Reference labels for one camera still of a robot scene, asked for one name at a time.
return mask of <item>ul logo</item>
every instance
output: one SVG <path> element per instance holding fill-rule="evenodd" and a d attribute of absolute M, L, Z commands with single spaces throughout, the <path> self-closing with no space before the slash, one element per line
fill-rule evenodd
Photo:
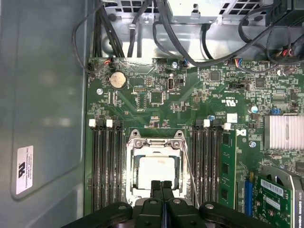
<path fill-rule="evenodd" d="M 25 173 L 25 162 L 21 163 L 19 165 L 19 174 L 18 178 L 22 177 L 22 175 Z"/>

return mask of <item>silver heatsink fin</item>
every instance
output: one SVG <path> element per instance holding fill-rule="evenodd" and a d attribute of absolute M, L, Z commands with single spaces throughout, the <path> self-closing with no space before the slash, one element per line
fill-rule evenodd
<path fill-rule="evenodd" d="M 274 150 L 304 150 L 304 116 L 265 116 L 264 147 Z"/>

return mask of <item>barcode sticker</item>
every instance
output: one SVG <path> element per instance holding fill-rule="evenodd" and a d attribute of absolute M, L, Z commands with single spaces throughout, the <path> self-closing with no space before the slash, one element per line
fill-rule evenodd
<path fill-rule="evenodd" d="M 269 205 L 273 206 L 275 209 L 280 210 L 280 204 L 278 204 L 277 202 L 273 201 L 272 199 L 266 197 L 266 202 L 267 202 Z"/>
<path fill-rule="evenodd" d="M 267 188 L 268 190 L 278 194 L 279 196 L 284 196 L 284 191 L 282 188 L 277 187 L 276 185 L 273 185 L 272 183 L 269 183 L 265 180 L 261 180 L 261 185 L 264 188 Z"/>

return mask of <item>motherboard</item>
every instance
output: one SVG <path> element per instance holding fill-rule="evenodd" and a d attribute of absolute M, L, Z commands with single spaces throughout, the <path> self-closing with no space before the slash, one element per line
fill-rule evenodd
<path fill-rule="evenodd" d="M 249 74 L 225 62 L 91 58 L 87 78 L 85 215 L 150 197 L 214 201 L 279 227 L 300 227 L 303 66 Z M 261 71 L 269 62 L 242 62 Z"/>

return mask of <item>blue pci slot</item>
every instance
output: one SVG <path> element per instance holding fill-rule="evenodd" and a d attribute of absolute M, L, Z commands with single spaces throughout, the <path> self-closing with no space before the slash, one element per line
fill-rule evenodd
<path fill-rule="evenodd" d="M 245 181 L 245 214 L 252 216 L 253 183 Z"/>

